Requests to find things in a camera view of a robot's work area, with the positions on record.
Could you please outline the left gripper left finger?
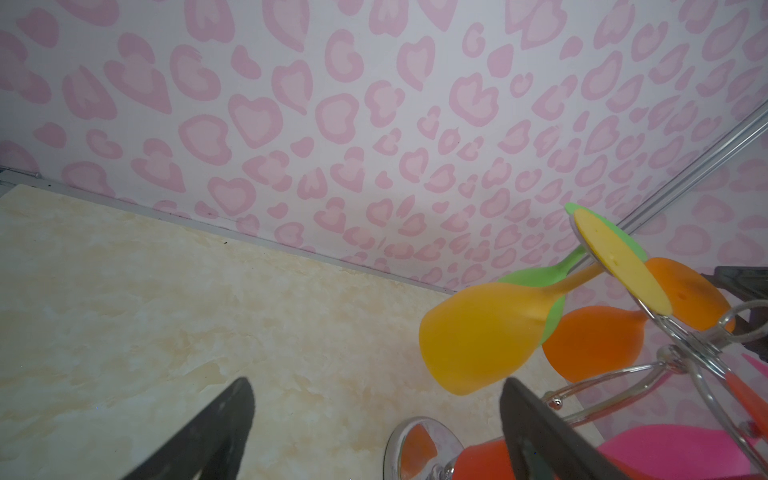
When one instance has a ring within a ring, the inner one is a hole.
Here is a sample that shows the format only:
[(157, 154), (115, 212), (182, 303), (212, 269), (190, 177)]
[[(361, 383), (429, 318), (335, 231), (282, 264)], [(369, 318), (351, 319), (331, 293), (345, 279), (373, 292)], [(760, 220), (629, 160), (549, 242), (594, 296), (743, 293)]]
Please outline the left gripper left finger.
[(239, 377), (128, 479), (235, 479), (255, 415), (255, 396)]

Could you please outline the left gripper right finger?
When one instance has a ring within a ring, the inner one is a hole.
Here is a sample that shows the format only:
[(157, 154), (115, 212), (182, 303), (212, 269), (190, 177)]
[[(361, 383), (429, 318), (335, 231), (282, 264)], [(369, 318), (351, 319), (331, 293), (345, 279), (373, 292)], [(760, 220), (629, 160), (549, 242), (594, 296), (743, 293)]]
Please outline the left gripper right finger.
[(626, 477), (516, 378), (504, 382), (500, 417), (517, 479)]

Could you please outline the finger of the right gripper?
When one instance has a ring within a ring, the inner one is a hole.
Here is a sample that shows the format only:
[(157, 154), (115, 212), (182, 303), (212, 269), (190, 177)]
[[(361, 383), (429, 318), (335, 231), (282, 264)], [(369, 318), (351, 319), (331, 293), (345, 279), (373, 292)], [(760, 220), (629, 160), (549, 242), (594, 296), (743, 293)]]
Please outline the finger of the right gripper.
[[(718, 266), (713, 274), (703, 277), (718, 289), (723, 289), (742, 302), (767, 299), (767, 268)], [(749, 318), (737, 316), (731, 322), (733, 334), (746, 334), (767, 324), (767, 308), (748, 312)]]

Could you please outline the orange wine glass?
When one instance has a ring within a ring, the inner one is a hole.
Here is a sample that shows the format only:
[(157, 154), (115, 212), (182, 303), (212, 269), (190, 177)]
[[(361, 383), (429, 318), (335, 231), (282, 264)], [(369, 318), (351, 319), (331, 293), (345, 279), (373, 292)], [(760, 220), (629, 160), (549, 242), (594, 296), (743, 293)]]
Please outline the orange wine glass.
[[(704, 331), (730, 309), (724, 295), (703, 275), (671, 259), (645, 266), (667, 294), (673, 316)], [(566, 314), (542, 349), (549, 364), (571, 383), (631, 366), (644, 343), (649, 316), (641, 310), (588, 306)]]

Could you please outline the pink wine glass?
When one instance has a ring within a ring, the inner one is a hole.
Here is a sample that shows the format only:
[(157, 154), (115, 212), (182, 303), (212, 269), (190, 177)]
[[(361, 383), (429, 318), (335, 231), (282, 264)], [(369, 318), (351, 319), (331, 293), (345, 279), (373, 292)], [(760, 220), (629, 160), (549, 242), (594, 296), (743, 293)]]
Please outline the pink wine glass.
[(724, 479), (754, 472), (748, 456), (723, 430), (645, 425), (618, 434), (598, 450), (656, 479)]

